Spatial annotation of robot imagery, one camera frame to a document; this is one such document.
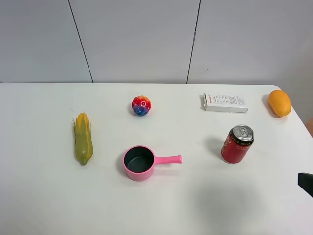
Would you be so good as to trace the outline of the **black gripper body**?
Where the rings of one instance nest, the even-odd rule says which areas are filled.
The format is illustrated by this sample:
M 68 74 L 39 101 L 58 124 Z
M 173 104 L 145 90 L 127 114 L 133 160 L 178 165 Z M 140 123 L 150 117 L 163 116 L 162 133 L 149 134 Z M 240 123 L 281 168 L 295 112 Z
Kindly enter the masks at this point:
M 311 197 L 313 197 L 313 175 L 298 173 L 298 185 Z

